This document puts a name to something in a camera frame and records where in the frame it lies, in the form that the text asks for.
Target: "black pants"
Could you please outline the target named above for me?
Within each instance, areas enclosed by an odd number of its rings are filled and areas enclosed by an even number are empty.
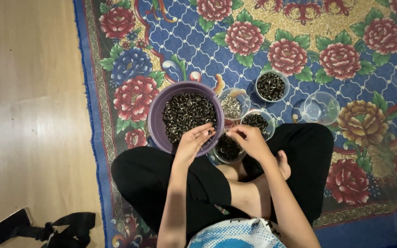
[[[267,141],[276,156],[284,150],[291,168],[289,188],[309,223],[321,215],[324,185],[329,172],[334,139],[330,130],[319,124],[282,124]],[[111,173],[122,196],[147,225],[159,231],[174,155],[151,147],[137,147],[120,154]],[[251,179],[260,176],[260,164],[250,156],[243,159]],[[215,206],[230,212],[223,215]],[[196,158],[187,175],[187,240],[201,229],[217,222],[247,215],[230,207],[231,191],[223,173],[206,156]],[[271,220],[277,222],[272,206]]]

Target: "pile of eyelets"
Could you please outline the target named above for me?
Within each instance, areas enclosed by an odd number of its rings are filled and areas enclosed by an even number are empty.
[[[258,93],[268,101],[276,101],[284,96],[284,81],[275,73],[263,74],[257,82]]]
[[[226,118],[234,119],[240,116],[241,104],[235,97],[227,96],[221,101],[221,108]]]
[[[269,125],[266,119],[264,119],[261,115],[250,114],[243,118],[241,122],[243,125],[248,125],[251,127],[258,127],[262,134],[266,133],[266,128]]]
[[[228,137],[226,133],[220,137],[215,149],[220,157],[228,161],[238,158],[238,155],[242,150],[237,142],[235,142],[231,137]]]
[[[192,128],[212,123],[216,127],[217,119],[214,105],[199,93],[174,95],[162,112],[166,125],[166,135],[172,144],[178,143],[182,135]]]

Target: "smartphone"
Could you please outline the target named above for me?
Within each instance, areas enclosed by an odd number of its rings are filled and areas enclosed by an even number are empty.
[[[33,220],[27,207],[12,213],[0,221],[0,245],[10,239],[13,230],[22,225],[31,226]]]

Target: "floral rug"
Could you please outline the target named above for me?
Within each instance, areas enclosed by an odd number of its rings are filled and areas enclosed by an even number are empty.
[[[397,0],[74,0],[108,247],[155,247],[157,236],[119,194],[109,166],[154,146],[152,99],[172,83],[245,89],[276,124],[301,122],[309,94],[341,110],[323,215],[323,247],[397,245]],[[261,101],[262,70],[289,77]]]

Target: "wooden floor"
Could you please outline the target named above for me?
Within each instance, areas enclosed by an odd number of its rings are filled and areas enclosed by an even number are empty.
[[[36,226],[96,212],[89,247],[103,247],[78,44],[71,0],[0,0],[0,220],[25,206]]]

